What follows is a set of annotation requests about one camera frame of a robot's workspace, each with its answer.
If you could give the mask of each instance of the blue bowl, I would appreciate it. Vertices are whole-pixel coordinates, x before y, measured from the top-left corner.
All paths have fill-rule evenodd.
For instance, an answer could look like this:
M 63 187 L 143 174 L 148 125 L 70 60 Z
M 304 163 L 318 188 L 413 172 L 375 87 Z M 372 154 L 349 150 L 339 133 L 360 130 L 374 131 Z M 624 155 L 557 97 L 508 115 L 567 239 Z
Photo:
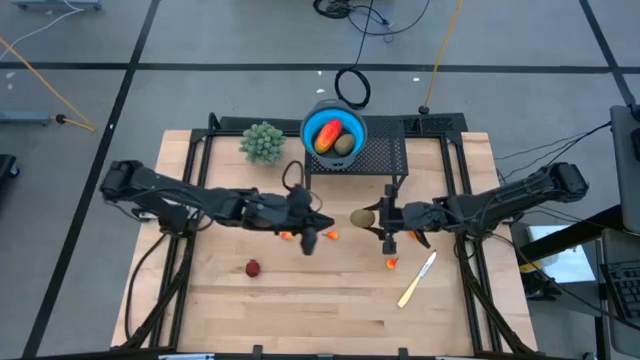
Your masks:
M 318 154 L 313 146 L 315 134 L 333 119 L 340 120 L 342 127 L 355 138 L 355 145 L 351 153 L 340 158 L 324 157 Z M 316 157 L 323 166 L 331 169 L 342 169 L 351 165 L 367 141 L 367 126 L 364 120 L 348 110 L 347 105 L 340 100 L 320 101 L 302 122 L 300 132 L 300 138 L 307 151 Z

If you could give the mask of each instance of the gray floor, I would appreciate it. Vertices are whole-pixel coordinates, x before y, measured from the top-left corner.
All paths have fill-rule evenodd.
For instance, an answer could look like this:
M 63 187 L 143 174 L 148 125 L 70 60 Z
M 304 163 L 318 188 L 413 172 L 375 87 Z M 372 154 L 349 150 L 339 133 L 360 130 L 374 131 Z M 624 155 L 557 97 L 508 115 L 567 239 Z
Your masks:
M 17 49 L 30 61 L 126 63 L 150 0 L 104 0 L 102 12 L 64 19 Z M 319 17 L 311 1 L 162 0 L 142 62 L 340 63 L 357 55 L 360 34 L 347 21 Z M 590 1 L 612 51 L 623 66 L 640 66 L 635 0 Z M 376 2 L 401 28 L 423 1 Z M 362 63 L 432 64 L 453 9 L 432 0 L 425 18 L 391 44 L 368 38 Z M 0 35 L 9 41 L 46 24 L 60 12 L 19 11 L 0 3 Z M 4 61 L 15 61 L 7 56 Z M 606 66 L 577 0 L 465 2 L 443 58 L 446 64 Z M 5 75 L 15 73 L 10 79 Z M 43 75 L 103 129 L 124 71 L 47 70 Z M 301 118 L 333 96 L 334 72 L 138 71 L 105 164 L 139 159 L 153 165 L 166 129 L 202 127 L 207 114 Z M 0 70 L 0 108 L 65 109 L 28 71 Z M 430 73 L 369 72 L 373 94 L 364 114 L 414 113 Z M 626 80 L 640 96 L 640 75 Z M 318 89 L 326 92 L 318 94 Z M 346 93 L 363 91 L 345 79 Z M 610 74 L 438 75 L 433 112 L 464 112 L 472 131 L 491 136 L 496 156 L 537 146 L 608 121 L 621 104 Z M 70 126 L 9 127 L 0 153 L 18 156 L 22 175 L 0 208 L 0 358 L 22 353 L 76 209 L 100 135 Z M 533 155 L 498 162 L 506 174 Z M 601 131 L 562 158 L 576 163 L 591 185 L 578 204 L 554 205 L 586 217 L 619 201 L 611 136 Z M 527 175 L 522 171 L 513 176 Z M 531 215 L 536 224 L 557 221 Z M 138 225 L 105 206 L 95 194 L 82 228 L 40 354 L 106 349 L 134 249 Z M 540 349 L 576 357 L 593 351 L 592 319 L 547 304 L 532 304 Z

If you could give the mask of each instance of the toy fruit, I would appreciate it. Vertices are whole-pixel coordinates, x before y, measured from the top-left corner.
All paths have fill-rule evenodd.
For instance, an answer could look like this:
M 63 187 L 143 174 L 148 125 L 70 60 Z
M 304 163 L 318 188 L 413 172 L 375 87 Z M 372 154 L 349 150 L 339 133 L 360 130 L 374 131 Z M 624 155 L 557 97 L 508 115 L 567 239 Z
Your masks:
M 336 140 L 333 148 L 336 150 L 338 155 L 344 156 L 348 155 L 355 145 L 356 138 L 351 134 L 344 134 Z
M 247 273 L 247 276 L 256 277 L 260 274 L 260 264 L 258 264 L 257 261 L 251 259 L 247 263 L 247 266 L 245 267 L 244 271 Z
M 393 270 L 396 268 L 396 264 L 398 263 L 398 258 L 390 258 L 387 259 L 385 265 L 387 265 L 387 269 Z
M 338 240 L 338 232 L 336 232 L 336 231 L 328 232 L 328 233 L 324 234 L 324 236 L 328 237 L 331 240 Z
M 336 142 L 340 133 L 342 132 L 342 122 L 338 119 L 333 119 L 324 124 L 322 129 L 320 129 L 320 133 L 316 138 L 316 142 L 313 144 L 313 149 L 318 154 L 324 154 Z

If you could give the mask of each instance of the black metal frame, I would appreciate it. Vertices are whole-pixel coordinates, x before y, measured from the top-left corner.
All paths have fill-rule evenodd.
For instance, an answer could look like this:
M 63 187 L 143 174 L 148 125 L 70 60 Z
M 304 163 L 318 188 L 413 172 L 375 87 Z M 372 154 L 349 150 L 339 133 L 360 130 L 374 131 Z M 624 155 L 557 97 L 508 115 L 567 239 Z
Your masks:
M 457 161 L 460 169 L 460 176 L 462 180 L 462 191 L 464 193 L 471 193 L 471 181 L 469 179 L 469 173 L 467 169 L 466 157 L 464 152 L 464 146 L 462 143 L 461 133 L 467 130 L 466 122 L 462 114 L 442 114 L 442 115 L 420 115 L 420 116 L 389 116 L 389 120 L 403 120 L 405 122 L 405 138 L 426 138 L 437 139 L 440 142 L 440 149 L 442 151 L 443 168 L 445 174 L 445 180 L 447 184 L 447 190 L 449 195 L 456 194 L 455 179 L 453 173 L 453 167 L 451 163 L 451 157 L 449 153 L 449 144 L 452 144 L 456 150 Z M 193 168 L 195 166 L 195 154 L 197 147 L 201 141 L 204 141 L 204 150 L 202 160 L 200 163 L 200 173 L 198 176 L 197 185 L 204 186 L 206 182 L 206 176 L 208 172 L 209 160 L 211 156 L 211 146 L 213 138 L 215 136 L 242 136 L 243 130 L 246 126 L 239 126 L 235 129 L 225 129 L 221 126 L 221 123 L 227 121 L 234 124 L 247 124 L 247 123 L 260 123 L 262 121 L 268 121 L 272 124 L 283 122 L 290 122 L 291 120 L 284 119 L 262 119 L 262 118 L 240 118 L 240 117 L 223 117 L 220 122 L 216 119 L 213 113 L 209 116 L 209 128 L 208 129 L 194 129 L 192 131 L 191 139 L 189 142 L 189 149 L 187 151 L 187 158 L 183 173 L 183 181 L 190 181 Z M 289 137 L 299 136 L 299 131 L 287 129 L 284 127 L 284 134 Z M 392 177 L 394 184 L 402 185 L 405 177 L 402 176 L 399 180 L 396 176 Z M 195 247 L 196 234 L 189 235 L 186 239 L 185 256 L 191 257 Z M 178 249 L 178 243 L 181 241 L 179 238 L 172 238 L 169 244 L 169 251 L 164 267 L 164 273 L 162 275 L 162 284 L 160 289 L 160 296 L 165 294 L 168 285 L 171 282 L 171 276 L 173 274 L 173 268 L 176 262 L 176 255 Z M 458 255 L 460 258 L 460 266 L 466 261 L 467 251 L 464 245 L 464 239 L 459 236 L 456 238 L 458 243 Z M 474 251 L 476 253 L 477 271 L 480 278 L 482 289 L 491 299 L 491 287 L 489 284 L 489 275 L 487 272 L 486 261 L 484 258 L 484 252 L 482 245 L 474 243 Z M 182 315 L 186 299 L 186 291 L 188 287 L 189 271 L 186 273 L 186 278 L 182 284 L 176 298 L 174 317 L 172 319 L 170 338 L 168 346 L 170 348 L 177 348 L 178 339 L 180 336 L 180 329 L 182 324 Z M 475 300 L 471 291 L 466 287 L 464 288 L 465 304 L 467 308 L 467 315 L 469 320 L 469 331 L 472 341 L 472 347 L 475 354 L 483 351 L 482 338 L 480 336 L 480 328 L 477 319 L 477 311 L 475 307 Z M 491 348 L 493 352 L 502 352 L 502 345 L 498 330 L 493 321 L 487 317 L 487 323 L 489 325 L 489 335 L 491 339 Z M 160 333 L 162 331 L 162 320 L 158 321 L 153 328 L 150 346 L 159 346 Z

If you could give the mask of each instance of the desk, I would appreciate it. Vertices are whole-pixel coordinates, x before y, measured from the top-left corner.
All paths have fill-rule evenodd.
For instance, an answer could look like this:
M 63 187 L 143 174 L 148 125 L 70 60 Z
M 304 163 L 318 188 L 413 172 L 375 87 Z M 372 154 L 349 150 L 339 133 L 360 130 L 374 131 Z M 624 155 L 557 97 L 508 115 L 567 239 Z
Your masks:
M 190 137 L 190 131 L 165 132 L 157 172 L 182 177 Z M 300 140 L 287 140 L 275 168 L 248 164 L 238 151 L 239 141 L 239 137 L 214 138 L 206 187 L 255 186 L 261 192 L 285 194 L 284 166 L 294 159 L 304 161 Z M 487 134 L 464 133 L 463 141 L 473 191 L 498 186 Z M 410 176 L 400 189 L 399 205 L 447 194 L 439 144 L 434 139 L 406 140 Z M 455 151 L 450 149 L 460 189 Z M 194 172 L 195 183 L 197 169 Z M 438 258 L 409 304 L 398 309 L 397 300 L 432 250 L 398 234 L 398 265 L 388 270 L 380 241 L 349 223 L 351 211 L 376 202 L 388 182 L 388 177 L 380 176 L 315 175 L 312 190 L 324 201 L 322 213 L 335 218 L 340 239 L 319 236 L 311 257 L 302 255 L 298 240 L 285 241 L 269 233 L 219 225 L 199 233 L 178 351 L 250 353 L 253 345 L 260 344 L 265 353 L 279 354 L 390 355 L 406 347 L 411 355 L 473 355 L 462 280 L 453 255 L 454 236 L 427 234 Z M 506 228 L 497 232 L 509 236 Z M 158 237 L 156 224 L 142 225 L 132 269 Z M 498 239 L 487 239 L 484 250 L 496 307 L 523 342 L 536 348 L 513 249 Z M 157 300 L 166 252 L 167 242 L 147 258 L 138 274 L 132 330 Z M 257 278 L 244 273 L 250 259 L 262 266 Z M 486 317 L 479 304 L 476 307 L 483 346 L 490 349 Z M 123 310 L 124 299 L 113 345 L 125 340 Z M 170 305 L 165 324 L 172 316 Z M 161 345 L 168 339 L 168 327 L 163 327 Z

